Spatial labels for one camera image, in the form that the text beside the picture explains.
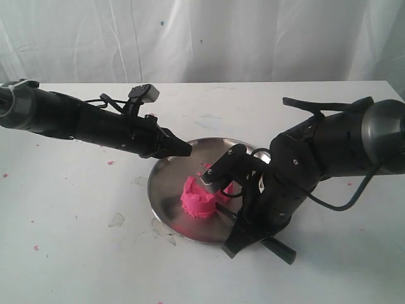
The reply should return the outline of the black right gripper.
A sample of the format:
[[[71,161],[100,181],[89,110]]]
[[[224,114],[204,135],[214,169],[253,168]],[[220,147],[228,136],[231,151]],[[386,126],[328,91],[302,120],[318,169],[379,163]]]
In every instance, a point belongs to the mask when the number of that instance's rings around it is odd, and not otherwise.
[[[282,170],[271,165],[254,177],[243,196],[241,214],[236,216],[221,249],[234,258],[244,248],[284,229],[293,213],[313,190],[313,174],[295,168]]]

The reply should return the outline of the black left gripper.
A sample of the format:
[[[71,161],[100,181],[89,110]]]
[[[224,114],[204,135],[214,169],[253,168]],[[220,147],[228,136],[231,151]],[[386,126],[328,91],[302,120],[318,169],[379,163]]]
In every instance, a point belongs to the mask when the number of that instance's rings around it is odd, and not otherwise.
[[[141,158],[187,157],[192,146],[179,139],[170,129],[160,127],[154,115],[129,118],[118,115],[119,131],[116,148],[135,153]]]

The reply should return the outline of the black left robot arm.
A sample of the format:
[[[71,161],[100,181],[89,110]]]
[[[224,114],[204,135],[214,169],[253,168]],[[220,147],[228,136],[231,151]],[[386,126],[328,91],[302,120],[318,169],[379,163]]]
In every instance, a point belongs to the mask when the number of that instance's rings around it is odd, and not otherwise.
[[[141,158],[190,156],[192,146],[158,125],[154,115],[139,116],[159,91],[151,84],[133,87],[126,101],[101,94],[82,101],[60,92],[44,91],[35,80],[1,85],[1,126],[41,136],[79,140],[127,151]]]

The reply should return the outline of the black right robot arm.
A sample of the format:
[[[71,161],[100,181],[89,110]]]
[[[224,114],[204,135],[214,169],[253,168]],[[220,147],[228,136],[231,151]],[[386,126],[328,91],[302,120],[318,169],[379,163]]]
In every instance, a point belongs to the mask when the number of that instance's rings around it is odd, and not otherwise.
[[[243,145],[226,154],[227,177],[241,187],[242,206],[223,250],[234,257],[260,242],[287,263],[294,250],[275,239],[301,203],[313,199],[317,185],[332,177],[361,176],[363,181],[345,204],[351,208],[375,175],[404,173],[404,103],[363,98],[351,104],[314,104],[284,98],[283,103],[309,111],[302,123],[280,133],[265,163]]]

